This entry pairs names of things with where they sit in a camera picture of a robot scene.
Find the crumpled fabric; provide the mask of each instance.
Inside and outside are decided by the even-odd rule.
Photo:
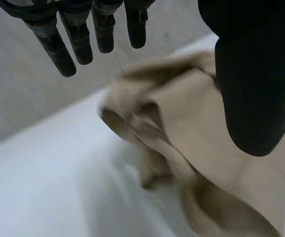
[[[214,52],[131,66],[113,81],[100,112],[117,135],[141,147],[142,188],[180,182],[195,233],[284,235],[285,135],[265,157],[236,147],[226,126]]]

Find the robotic hand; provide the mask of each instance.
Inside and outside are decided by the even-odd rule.
[[[92,10],[96,40],[102,53],[114,49],[113,14],[124,2],[127,28],[132,47],[141,48],[146,41],[147,9],[155,0],[0,0],[9,15],[22,19],[34,32],[59,72],[65,77],[76,73],[75,64],[56,28],[56,14],[67,31],[74,54],[81,65],[92,62],[86,20]]]
[[[56,29],[56,12],[80,64],[92,61],[86,19],[92,9],[101,52],[113,50],[113,13],[123,0],[0,0],[24,20],[61,72],[75,65]],[[131,45],[144,45],[147,9],[154,0],[124,0]],[[242,151],[269,154],[285,133],[285,0],[198,0],[206,24],[219,36],[216,76],[229,134]]]

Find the black robotic finger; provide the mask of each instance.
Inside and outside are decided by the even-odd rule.
[[[99,51],[109,53],[114,49],[113,14],[123,0],[93,0],[92,16]]]
[[[81,65],[93,61],[89,31],[86,25],[92,0],[71,0],[60,4],[60,17],[67,31],[74,54]]]
[[[24,22],[34,32],[59,72],[65,77],[73,76],[77,70],[57,30],[56,17],[40,22]]]
[[[147,9],[155,0],[124,0],[131,46],[142,48],[146,43]]]

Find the white table surface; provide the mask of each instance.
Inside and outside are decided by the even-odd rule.
[[[179,50],[212,48],[207,36]],[[138,183],[140,153],[97,115],[107,89],[0,143],[0,237],[191,237],[178,187]]]

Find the beige cloth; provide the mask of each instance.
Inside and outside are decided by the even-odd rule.
[[[150,62],[116,78],[101,118],[145,152],[144,188],[174,176],[185,215],[203,237],[284,233],[285,136],[266,157],[239,150],[214,86],[212,52]]]

